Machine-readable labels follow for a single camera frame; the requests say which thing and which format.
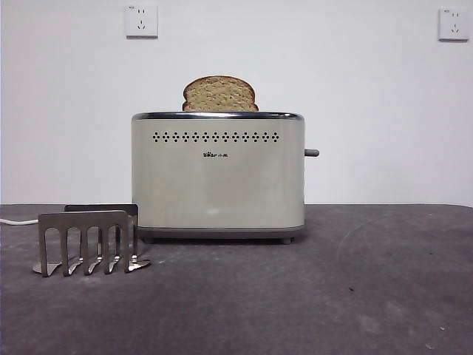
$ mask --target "toaster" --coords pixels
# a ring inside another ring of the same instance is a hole
[[[304,228],[304,118],[280,112],[148,112],[132,119],[138,235],[279,238]]]

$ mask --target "toaster lever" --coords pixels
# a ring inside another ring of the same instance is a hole
[[[304,149],[304,156],[306,157],[318,157],[319,151],[317,149]]]

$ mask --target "toast rack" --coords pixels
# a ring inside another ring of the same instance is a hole
[[[124,271],[132,272],[150,264],[150,260],[139,260],[137,255],[138,207],[135,204],[107,205],[67,205],[64,212],[45,213],[38,216],[38,241],[40,262],[33,266],[33,271],[49,277],[62,266],[64,276],[70,276],[82,265],[84,275],[90,275],[94,268],[103,263],[104,274],[111,274],[115,265],[123,259]],[[88,231],[98,227],[97,259],[89,262]],[[46,231],[57,229],[61,243],[61,262],[48,263]],[[80,231],[79,258],[69,264],[68,230],[77,228]],[[109,229],[115,229],[115,251],[109,250]],[[132,238],[130,253],[129,239]]]

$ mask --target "ventilation holes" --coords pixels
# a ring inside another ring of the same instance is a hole
[[[241,136],[238,132],[204,132],[202,135],[200,135],[199,132],[182,132],[182,135],[179,132],[173,132],[172,135],[170,135],[168,132],[164,132],[162,135],[160,135],[159,132],[155,132],[152,135],[152,140],[155,143],[158,143],[160,141],[164,143],[167,143],[168,141],[174,141],[175,143],[177,143],[178,141],[183,141],[186,143],[190,141],[193,141],[195,143],[197,143],[198,141],[203,141],[204,143],[213,141],[217,143],[220,140],[224,143],[232,141],[236,143],[240,139],[245,143],[257,143],[258,141],[263,141],[265,143],[273,141],[275,143],[280,138],[278,132],[252,132],[250,134],[248,134],[248,132],[243,132]]]

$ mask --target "toaster base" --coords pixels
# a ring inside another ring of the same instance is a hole
[[[289,244],[303,235],[304,225],[286,228],[152,228],[137,227],[144,243],[156,239],[280,239]]]

